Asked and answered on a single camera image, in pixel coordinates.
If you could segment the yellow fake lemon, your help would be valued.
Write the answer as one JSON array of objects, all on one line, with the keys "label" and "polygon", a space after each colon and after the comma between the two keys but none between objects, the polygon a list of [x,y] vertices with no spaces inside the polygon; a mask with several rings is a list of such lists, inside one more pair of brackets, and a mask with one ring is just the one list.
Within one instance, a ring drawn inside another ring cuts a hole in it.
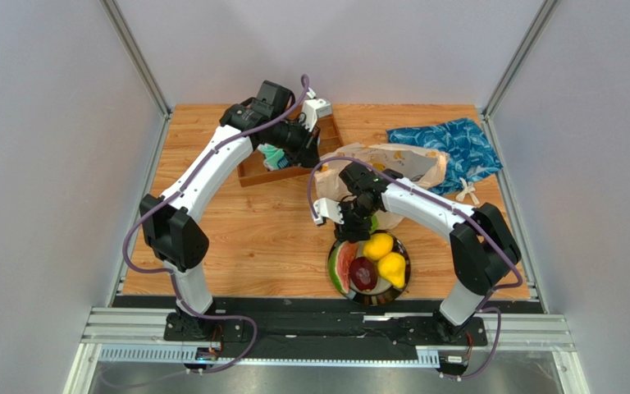
[{"label": "yellow fake lemon", "polygon": [[388,233],[374,233],[369,240],[363,243],[362,255],[371,261],[378,261],[393,250],[394,243],[394,237]]}]

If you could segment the fake watermelon slice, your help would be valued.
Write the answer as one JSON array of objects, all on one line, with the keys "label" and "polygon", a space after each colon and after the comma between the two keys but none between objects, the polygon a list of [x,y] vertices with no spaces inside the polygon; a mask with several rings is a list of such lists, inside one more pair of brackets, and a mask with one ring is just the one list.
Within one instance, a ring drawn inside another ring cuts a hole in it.
[{"label": "fake watermelon slice", "polygon": [[329,277],[335,289],[344,296],[350,292],[349,268],[357,257],[358,243],[348,241],[337,241],[329,254],[327,260]]}]

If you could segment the dark red fake apple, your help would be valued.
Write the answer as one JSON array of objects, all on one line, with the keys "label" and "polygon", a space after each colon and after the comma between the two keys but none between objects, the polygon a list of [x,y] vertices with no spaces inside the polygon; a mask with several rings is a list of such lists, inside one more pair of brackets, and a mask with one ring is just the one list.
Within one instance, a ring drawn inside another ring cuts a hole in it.
[{"label": "dark red fake apple", "polygon": [[378,282],[376,265],[366,257],[358,257],[349,266],[349,278],[359,291],[370,292]]}]

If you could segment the yellow fake pear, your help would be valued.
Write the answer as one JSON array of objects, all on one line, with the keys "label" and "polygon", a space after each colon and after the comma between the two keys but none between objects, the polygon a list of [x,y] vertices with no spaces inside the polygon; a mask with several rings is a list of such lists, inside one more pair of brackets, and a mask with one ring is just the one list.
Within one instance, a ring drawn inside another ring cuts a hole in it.
[{"label": "yellow fake pear", "polygon": [[396,252],[390,252],[377,262],[379,276],[396,288],[405,286],[405,270],[406,260],[402,254]]}]

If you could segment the translucent white plastic bag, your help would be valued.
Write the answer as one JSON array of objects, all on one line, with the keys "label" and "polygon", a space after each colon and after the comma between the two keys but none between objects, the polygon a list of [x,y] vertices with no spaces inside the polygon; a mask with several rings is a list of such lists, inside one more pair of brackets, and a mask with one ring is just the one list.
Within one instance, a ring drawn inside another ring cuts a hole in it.
[{"label": "translucent white plastic bag", "polygon": [[372,165],[383,172],[387,169],[398,172],[407,180],[404,182],[403,201],[415,201],[424,204],[427,214],[423,215],[419,207],[410,209],[407,213],[397,214],[378,210],[378,230],[390,230],[397,227],[405,218],[415,220],[426,228],[441,235],[452,231],[452,220],[455,216],[447,208],[442,208],[428,199],[420,198],[409,192],[409,183],[417,188],[427,190],[438,186],[445,178],[448,154],[437,149],[424,149],[406,144],[348,144],[338,148],[335,152],[327,153],[322,159],[331,158],[328,163],[312,171],[308,178],[308,188],[314,189],[317,197],[333,199],[335,201],[353,198],[345,183],[339,178],[340,172],[350,164],[346,158],[356,158]]}]

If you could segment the green fake starfruit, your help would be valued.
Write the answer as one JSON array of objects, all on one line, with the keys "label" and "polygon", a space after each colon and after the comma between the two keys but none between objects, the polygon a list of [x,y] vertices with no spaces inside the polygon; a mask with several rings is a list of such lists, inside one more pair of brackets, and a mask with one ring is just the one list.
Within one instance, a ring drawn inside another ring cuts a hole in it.
[{"label": "green fake starfruit", "polygon": [[379,222],[377,219],[377,215],[373,215],[371,216],[371,226],[370,226],[369,232],[374,233],[378,229],[379,229]]}]

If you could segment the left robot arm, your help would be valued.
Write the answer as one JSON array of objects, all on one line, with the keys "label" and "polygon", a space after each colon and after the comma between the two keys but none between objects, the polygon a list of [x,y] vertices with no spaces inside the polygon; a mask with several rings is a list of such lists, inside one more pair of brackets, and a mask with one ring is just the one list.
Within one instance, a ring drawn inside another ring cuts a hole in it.
[{"label": "left robot arm", "polygon": [[316,102],[309,78],[302,75],[300,96],[271,81],[258,94],[230,106],[210,143],[186,172],[158,197],[145,195],[139,205],[144,242],[162,262],[176,295],[174,329],[199,340],[216,330],[215,309],[202,267],[209,239],[199,227],[205,208],[221,185],[260,144],[282,149],[292,167],[312,168],[318,153]]}]

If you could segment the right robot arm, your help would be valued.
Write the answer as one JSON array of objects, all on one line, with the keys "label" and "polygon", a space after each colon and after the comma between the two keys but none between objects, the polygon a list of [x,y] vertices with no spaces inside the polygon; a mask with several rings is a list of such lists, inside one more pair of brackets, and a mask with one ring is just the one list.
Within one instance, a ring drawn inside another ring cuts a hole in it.
[{"label": "right robot arm", "polygon": [[456,282],[432,315],[431,332],[440,341],[460,338],[471,317],[509,273],[521,285],[522,255],[500,210],[452,202],[416,186],[398,172],[379,172],[352,162],[339,178],[350,197],[339,202],[334,221],[339,241],[367,241],[378,211],[399,214],[442,236],[450,245]]}]

